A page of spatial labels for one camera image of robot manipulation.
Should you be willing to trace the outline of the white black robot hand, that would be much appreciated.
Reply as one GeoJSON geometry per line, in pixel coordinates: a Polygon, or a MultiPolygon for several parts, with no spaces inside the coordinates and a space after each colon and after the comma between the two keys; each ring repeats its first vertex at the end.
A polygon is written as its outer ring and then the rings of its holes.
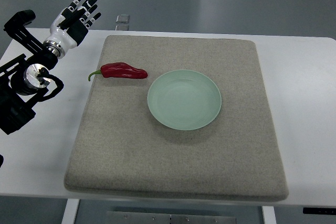
{"type": "Polygon", "coordinates": [[[78,47],[86,37],[89,29],[101,13],[96,13],[98,0],[73,0],[63,9],[50,27],[50,36],[43,45],[58,59],[70,49],[78,47]]]}

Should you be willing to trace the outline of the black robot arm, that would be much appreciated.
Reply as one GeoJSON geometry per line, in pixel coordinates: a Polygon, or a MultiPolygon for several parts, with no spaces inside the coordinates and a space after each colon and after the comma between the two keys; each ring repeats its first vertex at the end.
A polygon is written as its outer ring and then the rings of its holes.
{"type": "Polygon", "coordinates": [[[58,62],[57,50],[42,44],[26,29],[35,17],[32,10],[22,10],[4,25],[4,31],[32,53],[1,66],[1,130],[7,135],[35,117],[33,106],[54,98],[64,88],[63,82],[50,74],[58,62]]]}

